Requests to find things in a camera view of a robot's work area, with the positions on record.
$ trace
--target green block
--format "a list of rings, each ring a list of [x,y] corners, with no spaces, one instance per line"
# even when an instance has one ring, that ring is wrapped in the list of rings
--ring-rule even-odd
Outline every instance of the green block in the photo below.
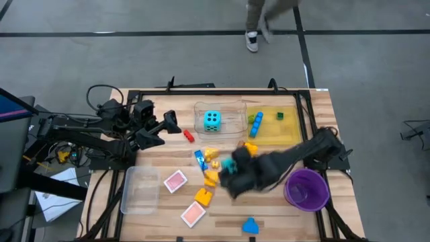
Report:
[[[283,119],[284,119],[284,113],[278,112],[278,113],[276,114],[276,119],[277,119],[277,120],[283,120]]]
[[[253,124],[255,120],[255,114],[248,116],[248,123]]]

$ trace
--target orange block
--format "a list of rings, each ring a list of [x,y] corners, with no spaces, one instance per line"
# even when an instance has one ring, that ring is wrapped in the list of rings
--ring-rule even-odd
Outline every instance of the orange block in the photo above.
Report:
[[[212,195],[212,192],[207,191],[205,188],[201,188],[194,197],[194,200],[207,207],[212,199]]]
[[[210,186],[210,187],[216,187],[216,184],[218,183],[219,177],[218,177],[218,172],[217,171],[205,171],[204,172],[205,178],[204,178],[204,184],[206,186]]]

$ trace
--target blue toy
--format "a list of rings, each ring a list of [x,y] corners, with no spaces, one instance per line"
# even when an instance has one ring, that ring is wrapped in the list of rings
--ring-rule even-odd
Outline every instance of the blue toy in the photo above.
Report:
[[[235,172],[237,172],[236,163],[231,158],[227,158],[221,161],[221,168],[222,169],[227,168],[230,174],[234,174]]]
[[[199,163],[200,168],[202,171],[205,171],[208,169],[208,165],[204,162],[203,153],[201,151],[194,152],[194,155],[196,156],[197,162]]]
[[[258,230],[258,224],[255,222],[254,218],[248,218],[248,220],[242,226],[242,231],[246,233],[258,235]]]
[[[221,130],[220,112],[207,111],[204,113],[204,130],[208,132],[219,132]]]
[[[258,112],[257,117],[255,117],[253,127],[249,133],[251,138],[255,138],[257,136],[258,129],[260,128],[261,121],[263,121],[263,112]]]

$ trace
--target yellow tray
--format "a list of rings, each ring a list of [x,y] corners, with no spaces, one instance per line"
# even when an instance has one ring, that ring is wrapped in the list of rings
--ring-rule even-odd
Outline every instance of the yellow tray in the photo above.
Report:
[[[297,145],[302,142],[296,107],[255,106],[247,108],[248,116],[257,115],[257,112],[263,112],[263,121],[255,138],[249,137],[252,124],[248,125],[248,142],[255,145]],[[284,113],[283,120],[276,119],[278,112]]]

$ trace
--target blue block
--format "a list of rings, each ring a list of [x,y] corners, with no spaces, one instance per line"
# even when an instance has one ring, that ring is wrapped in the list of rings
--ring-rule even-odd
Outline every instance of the blue block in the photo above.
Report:
[[[204,113],[204,130],[208,132],[220,132],[221,113],[219,111],[207,111]]]
[[[242,226],[242,231],[258,235],[259,228],[254,218],[248,218],[248,220]]]
[[[200,168],[202,171],[205,171],[208,169],[208,165],[204,162],[204,156],[201,151],[194,152],[194,155],[196,156],[197,162],[199,163]]]
[[[255,117],[254,124],[251,128],[251,131],[249,132],[249,136],[251,138],[255,138],[258,133],[258,129],[260,128],[261,121],[263,121],[263,112],[258,112],[257,116]]]

